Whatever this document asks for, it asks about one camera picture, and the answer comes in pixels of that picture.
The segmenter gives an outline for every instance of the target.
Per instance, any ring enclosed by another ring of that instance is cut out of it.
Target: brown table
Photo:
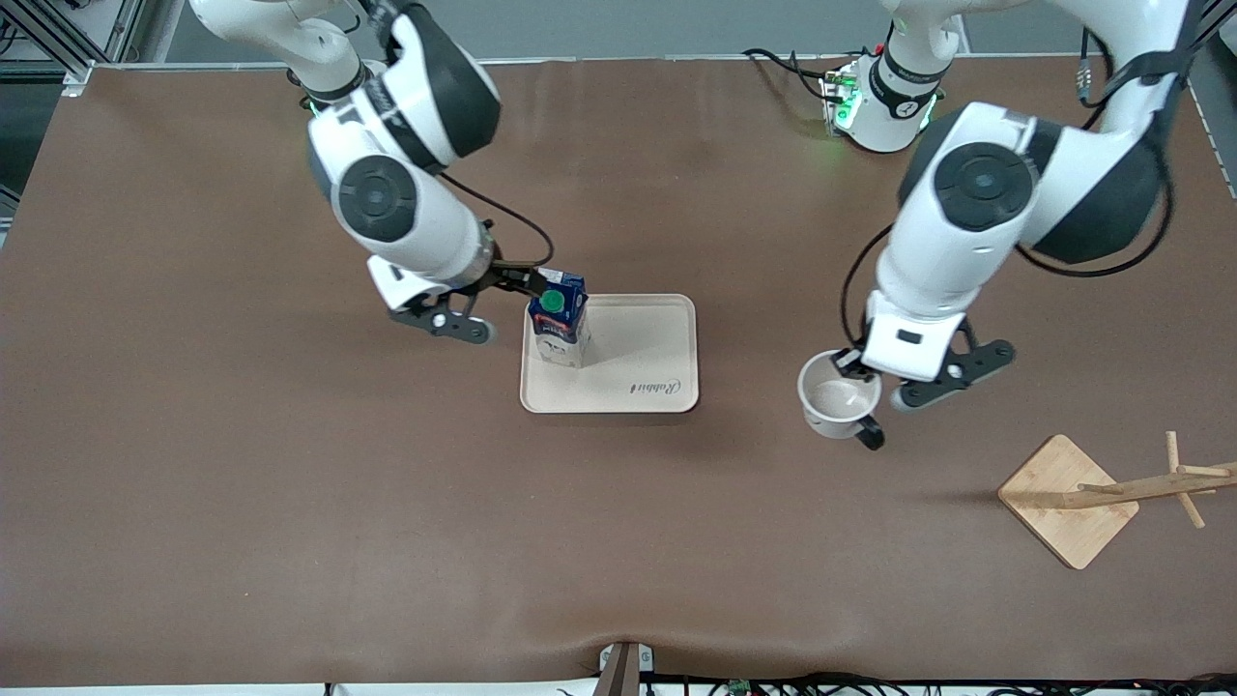
[[[1072,69],[960,61],[946,104],[1081,121]],[[453,169],[594,291],[695,299],[700,404],[658,420],[526,414],[517,297],[482,298],[487,347],[390,321],[281,73],[96,72],[0,253],[0,684],[560,679],[615,639],[663,673],[1233,670],[1231,493],[1204,532],[1143,506],[1084,572],[995,498],[1056,433],[1117,478],[1166,471],[1166,429],[1237,456],[1235,206],[1192,104],[1163,248],[1097,281],[1011,260],[972,316],[1014,368],[882,407],[873,455],[814,436],[794,377],[907,155],[825,137],[768,70],[495,68],[499,141]]]

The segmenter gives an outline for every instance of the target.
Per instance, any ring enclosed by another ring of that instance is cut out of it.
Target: wooden base
[[[1138,503],[1061,511],[1061,496],[1080,483],[1111,486],[1112,480],[1086,452],[1056,435],[997,490],[997,497],[1066,566],[1082,570],[1138,512]]]

